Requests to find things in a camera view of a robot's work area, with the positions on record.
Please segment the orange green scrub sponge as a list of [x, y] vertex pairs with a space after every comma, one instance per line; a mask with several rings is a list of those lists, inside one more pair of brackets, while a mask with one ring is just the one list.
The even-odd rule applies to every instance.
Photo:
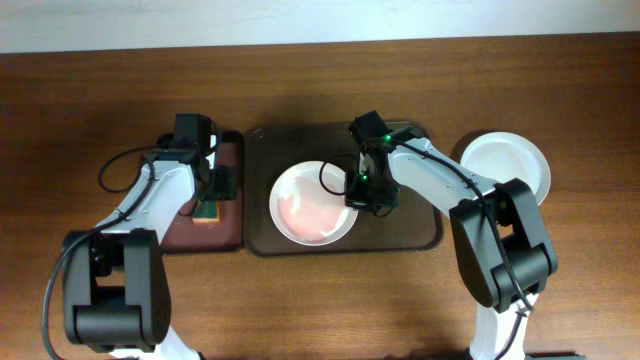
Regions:
[[219, 204], [216, 200], [199, 201], [191, 214], [195, 224], [214, 224], [220, 222]]

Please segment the white plate small red stain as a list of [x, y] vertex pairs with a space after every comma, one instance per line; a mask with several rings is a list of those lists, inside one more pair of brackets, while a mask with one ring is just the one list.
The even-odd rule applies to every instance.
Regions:
[[345, 205], [346, 172], [334, 164], [305, 161], [289, 167], [269, 194], [276, 228], [304, 246], [324, 246], [345, 237], [358, 212]]

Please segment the grey-white plate with sauce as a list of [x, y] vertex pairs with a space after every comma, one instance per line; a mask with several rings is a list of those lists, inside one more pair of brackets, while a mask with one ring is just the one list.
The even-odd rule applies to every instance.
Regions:
[[474, 139], [460, 164], [485, 178], [506, 183], [524, 181], [541, 205], [550, 192], [551, 170], [541, 150], [528, 139], [509, 132], [490, 132]]

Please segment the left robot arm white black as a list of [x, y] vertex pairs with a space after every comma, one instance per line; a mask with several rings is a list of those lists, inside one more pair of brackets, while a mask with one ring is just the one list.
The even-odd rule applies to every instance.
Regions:
[[68, 340], [117, 359], [199, 359], [171, 327], [161, 242], [174, 218], [211, 223], [237, 196], [233, 172], [214, 166], [219, 127], [179, 114], [167, 138], [142, 148], [124, 200], [95, 228], [70, 232], [46, 291], [63, 279]]

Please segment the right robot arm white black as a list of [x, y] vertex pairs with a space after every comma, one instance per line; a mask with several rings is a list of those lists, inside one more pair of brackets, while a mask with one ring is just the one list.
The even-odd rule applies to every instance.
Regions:
[[459, 273], [478, 304], [466, 358], [525, 358], [533, 305], [558, 269], [530, 187], [520, 179], [482, 177], [436, 150], [421, 132], [390, 129], [375, 111], [355, 118], [349, 132], [358, 151], [346, 175], [346, 206], [384, 217], [407, 187], [446, 215]]

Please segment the large dark brown tray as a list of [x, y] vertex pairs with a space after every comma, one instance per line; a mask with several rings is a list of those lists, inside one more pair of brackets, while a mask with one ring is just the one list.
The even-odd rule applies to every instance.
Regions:
[[328, 245], [297, 244], [277, 229], [268, 205], [276, 179], [297, 163], [324, 161], [356, 149], [346, 123], [264, 126], [249, 133], [245, 138], [244, 245], [262, 257], [427, 251], [436, 247], [443, 237], [441, 213], [406, 187], [388, 216], [360, 212], [351, 230]]

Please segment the small reddish brown tray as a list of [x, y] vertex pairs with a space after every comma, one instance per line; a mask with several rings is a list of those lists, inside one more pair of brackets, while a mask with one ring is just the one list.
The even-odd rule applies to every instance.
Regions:
[[244, 137], [240, 132], [222, 133], [214, 159], [214, 168], [229, 168], [235, 173], [236, 197], [218, 200], [217, 217], [197, 218], [196, 201], [184, 204], [174, 217], [161, 248], [165, 254], [233, 252], [243, 242]]

